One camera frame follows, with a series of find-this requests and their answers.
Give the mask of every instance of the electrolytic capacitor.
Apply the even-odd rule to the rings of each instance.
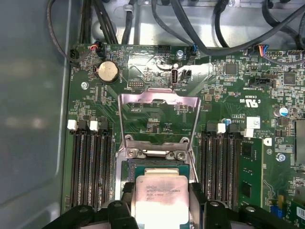
[[[288,115],[288,109],[286,107],[278,107],[273,113],[276,117],[285,117]]]

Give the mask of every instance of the mounting hole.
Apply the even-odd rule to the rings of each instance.
[[[115,203],[114,206],[115,207],[120,207],[120,206],[122,206],[122,204],[121,203]]]
[[[87,208],[81,208],[81,209],[80,209],[80,212],[81,212],[81,213],[86,212],[86,211],[88,211]]]

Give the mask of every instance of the capacitor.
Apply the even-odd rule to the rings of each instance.
[[[278,107],[273,111],[276,117],[283,117],[288,115],[288,109],[286,107]]]
[[[103,83],[114,83],[119,78],[119,69],[112,61],[101,63],[95,71]]]

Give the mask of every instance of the chip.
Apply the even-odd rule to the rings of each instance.
[[[249,143],[243,143],[242,155],[252,157],[252,145]]]
[[[252,186],[246,182],[242,183],[242,194],[248,198],[251,198],[251,188]]]
[[[207,102],[212,101],[212,95],[211,94],[205,94],[204,95],[204,100],[207,101]]]
[[[295,85],[295,73],[284,73],[284,84]]]
[[[205,105],[203,105],[203,109],[207,110],[207,111],[211,111],[212,110],[212,104],[205,104]]]
[[[227,74],[227,75],[237,75],[237,64],[226,63],[225,64],[225,74]]]

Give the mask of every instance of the silver metal bracket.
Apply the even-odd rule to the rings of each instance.
[[[151,142],[137,141],[134,140],[131,135],[125,135],[122,106],[129,103],[150,104],[153,100],[164,100],[168,105],[186,105],[196,108],[196,117],[190,139],[188,137],[183,137],[180,142],[166,142],[162,145],[153,145]],[[130,158],[146,158],[148,156],[153,156],[163,157],[168,160],[184,161],[191,165],[190,180],[198,182],[192,144],[199,118],[200,98],[178,96],[172,89],[150,88],[142,94],[121,94],[118,97],[118,103],[122,142],[119,151],[116,153],[115,199],[120,199],[121,197],[122,161],[126,161]]]

